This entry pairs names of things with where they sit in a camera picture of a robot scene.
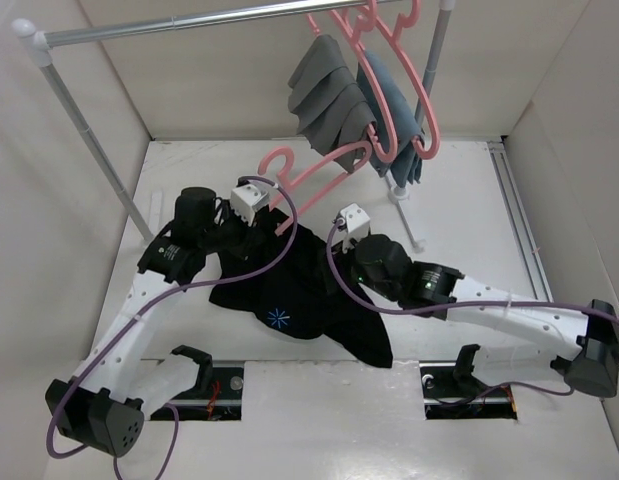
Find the black t shirt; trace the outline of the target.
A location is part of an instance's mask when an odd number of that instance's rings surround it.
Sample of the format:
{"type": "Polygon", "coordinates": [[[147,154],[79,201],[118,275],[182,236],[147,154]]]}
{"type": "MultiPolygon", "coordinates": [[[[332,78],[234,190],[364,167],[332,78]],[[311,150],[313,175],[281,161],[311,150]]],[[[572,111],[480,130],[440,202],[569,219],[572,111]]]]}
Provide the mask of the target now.
{"type": "Polygon", "coordinates": [[[325,335],[357,360],[391,368],[393,353],[381,315],[340,289],[327,291],[322,271],[325,254],[325,241],[300,225],[293,245],[277,265],[254,278],[214,286],[209,301],[250,312],[266,327],[295,339],[325,335]]]}

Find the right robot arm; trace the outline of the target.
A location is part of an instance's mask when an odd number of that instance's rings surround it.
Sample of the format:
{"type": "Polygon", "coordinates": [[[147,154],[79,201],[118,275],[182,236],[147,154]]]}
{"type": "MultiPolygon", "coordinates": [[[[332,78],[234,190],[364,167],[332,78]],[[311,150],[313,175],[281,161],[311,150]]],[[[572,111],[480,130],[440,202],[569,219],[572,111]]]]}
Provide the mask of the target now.
{"type": "Polygon", "coordinates": [[[592,397],[618,393],[619,317],[605,301],[581,306],[514,295],[415,261],[384,234],[327,243],[320,260],[332,290],[373,312],[470,324],[521,340],[514,347],[463,346],[451,369],[462,393],[545,380],[592,397]]]}

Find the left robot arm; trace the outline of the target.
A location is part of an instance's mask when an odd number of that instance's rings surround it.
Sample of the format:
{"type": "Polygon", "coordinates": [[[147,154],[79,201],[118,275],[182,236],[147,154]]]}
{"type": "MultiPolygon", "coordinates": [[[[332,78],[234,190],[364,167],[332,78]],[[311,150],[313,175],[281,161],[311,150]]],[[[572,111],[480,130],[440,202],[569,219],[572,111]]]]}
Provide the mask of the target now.
{"type": "Polygon", "coordinates": [[[186,291],[222,284],[197,280],[207,258],[254,247],[269,194],[261,178],[243,176],[227,199],[205,187],[187,187],[174,214],[144,250],[130,290],[113,323],[67,381],[45,393],[52,415],[46,449],[65,459],[86,448],[114,459],[135,445],[144,423],[181,393],[201,396],[211,387],[212,358],[186,345],[144,376],[143,355],[170,310],[186,291]]]}

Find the blue t shirt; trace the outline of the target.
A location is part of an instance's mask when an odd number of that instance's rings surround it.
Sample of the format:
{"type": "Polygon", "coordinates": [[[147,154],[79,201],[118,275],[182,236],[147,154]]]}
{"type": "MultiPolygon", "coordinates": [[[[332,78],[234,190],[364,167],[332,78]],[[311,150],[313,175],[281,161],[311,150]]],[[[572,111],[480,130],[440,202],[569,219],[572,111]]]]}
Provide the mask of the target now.
{"type": "MultiPolygon", "coordinates": [[[[391,172],[396,185],[405,188],[407,183],[413,184],[420,181],[422,160],[416,154],[412,139],[417,134],[421,134],[422,129],[416,121],[415,114],[406,98],[381,59],[369,50],[365,52],[365,57],[385,97],[398,142],[397,155],[391,164],[383,163],[375,153],[371,154],[369,162],[380,177],[385,177],[388,172],[391,172]]],[[[361,65],[358,65],[356,81],[376,118],[375,130],[379,142],[382,148],[387,151],[389,149],[389,131],[385,126],[380,104],[375,98],[370,81],[361,65]]]]}

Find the grey t shirt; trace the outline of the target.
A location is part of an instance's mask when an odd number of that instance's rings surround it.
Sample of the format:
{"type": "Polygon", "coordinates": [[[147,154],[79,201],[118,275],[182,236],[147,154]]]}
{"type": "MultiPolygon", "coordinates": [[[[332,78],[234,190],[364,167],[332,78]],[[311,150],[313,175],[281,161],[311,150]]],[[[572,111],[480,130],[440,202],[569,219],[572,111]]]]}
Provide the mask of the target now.
{"type": "Polygon", "coordinates": [[[315,38],[288,86],[288,110],[298,118],[296,132],[319,154],[368,139],[367,127],[376,118],[333,37],[315,38]]]}

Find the aluminium rail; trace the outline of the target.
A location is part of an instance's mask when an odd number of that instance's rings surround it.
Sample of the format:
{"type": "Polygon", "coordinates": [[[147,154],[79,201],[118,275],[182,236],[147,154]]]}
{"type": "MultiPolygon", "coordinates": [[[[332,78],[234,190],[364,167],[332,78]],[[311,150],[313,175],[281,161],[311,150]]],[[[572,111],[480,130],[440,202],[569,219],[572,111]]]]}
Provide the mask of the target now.
{"type": "Polygon", "coordinates": [[[533,236],[513,171],[510,167],[504,143],[502,141],[488,141],[487,150],[492,159],[514,237],[518,244],[520,256],[532,286],[533,294],[539,300],[552,301],[551,287],[539,256],[538,245],[533,236]]]}

